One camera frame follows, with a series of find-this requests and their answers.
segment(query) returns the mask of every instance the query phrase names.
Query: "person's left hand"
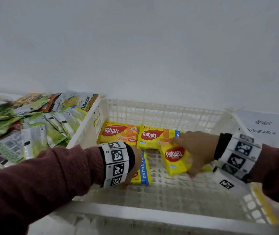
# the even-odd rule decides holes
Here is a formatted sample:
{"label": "person's left hand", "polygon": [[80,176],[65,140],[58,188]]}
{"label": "person's left hand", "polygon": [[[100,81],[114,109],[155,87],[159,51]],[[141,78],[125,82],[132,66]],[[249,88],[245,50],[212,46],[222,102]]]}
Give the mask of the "person's left hand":
{"label": "person's left hand", "polygon": [[133,176],[137,173],[139,166],[142,163],[142,152],[138,150],[136,146],[131,146],[135,155],[135,164],[132,170],[127,174],[124,184],[129,185]]}

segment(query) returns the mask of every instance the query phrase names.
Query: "hand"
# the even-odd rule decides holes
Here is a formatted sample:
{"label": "hand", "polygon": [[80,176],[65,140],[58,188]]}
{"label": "hand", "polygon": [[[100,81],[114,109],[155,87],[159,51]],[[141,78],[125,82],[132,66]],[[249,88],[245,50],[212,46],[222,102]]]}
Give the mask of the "hand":
{"label": "hand", "polygon": [[131,146],[131,148],[133,149],[133,152],[135,155],[135,164],[134,164],[134,167],[132,168],[132,170],[126,176],[126,179],[124,182],[125,185],[129,185],[131,183],[133,176],[137,173],[137,171],[139,170],[139,166],[142,163],[141,150],[138,150],[136,146]]}
{"label": "hand", "polygon": [[175,143],[192,155],[192,166],[187,172],[190,176],[196,176],[202,171],[202,167],[214,160],[214,154],[218,144],[219,135],[209,134],[201,131],[187,131],[179,137],[172,138]]}

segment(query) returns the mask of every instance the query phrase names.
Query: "blue label stripe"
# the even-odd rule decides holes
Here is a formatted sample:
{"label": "blue label stripe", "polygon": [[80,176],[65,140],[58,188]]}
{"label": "blue label stripe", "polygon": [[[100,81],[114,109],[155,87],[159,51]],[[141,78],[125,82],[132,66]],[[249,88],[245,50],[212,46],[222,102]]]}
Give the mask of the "blue label stripe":
{"label": "blue label stripe", "polygon": [[144,158],[144,152],[142,152],[142,164],[139,167],[140,172],[140,178],[141,178],[141,184],[149,185],[148,177],[147,177],[147,168],[146,168],[146,162]]}
{"label": "blue label stripe", "polygon": [[179,137],[181,134],[181,131],[180,130],[176,130],[176,137]]}

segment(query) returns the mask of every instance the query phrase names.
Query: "black wristband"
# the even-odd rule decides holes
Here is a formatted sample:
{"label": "black wristband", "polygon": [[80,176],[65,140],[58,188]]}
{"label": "black wristband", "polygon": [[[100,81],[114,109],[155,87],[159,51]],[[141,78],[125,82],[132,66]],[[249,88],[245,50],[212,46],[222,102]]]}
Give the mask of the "black wristband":
{"label": "black wristband", "polygon": [[218,160],[219,158],[221,158],[221,156],[224,153],[224,151],[226,150],[231,138],[232,138],[232,134],[230,134],[230,133],[221,133],[220,134],[218,144],[216,147],[216,151],[215,151],[215,155],[214,155],[215,160]]}
{"label": "black wristband", "polygon": [[[130,159],[129,165],[128,165],[128,172],[130,172],[135,165],[135,154],[134,154],[133,149],[131,148],[130,145],[128,145],[126,143],[124,143],[124,144],[125,144],[126,149],[127,149],[128,157]],[[106,167],[105,152],[103,151],[102,147],[98,147],[98,148],[99,148],[99,151],[100,151],[101,156],[102,156],[103,166]]]}

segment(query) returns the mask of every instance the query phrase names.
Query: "white wall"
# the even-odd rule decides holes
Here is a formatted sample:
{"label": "white wall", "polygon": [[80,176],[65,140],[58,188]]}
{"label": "white wall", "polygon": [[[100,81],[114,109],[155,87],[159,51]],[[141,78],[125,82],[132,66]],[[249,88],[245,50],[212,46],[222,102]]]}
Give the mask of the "white wall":
{"label": "white wall", "polygon": [[279,0],[0,0],[0,91],[279,112]]}

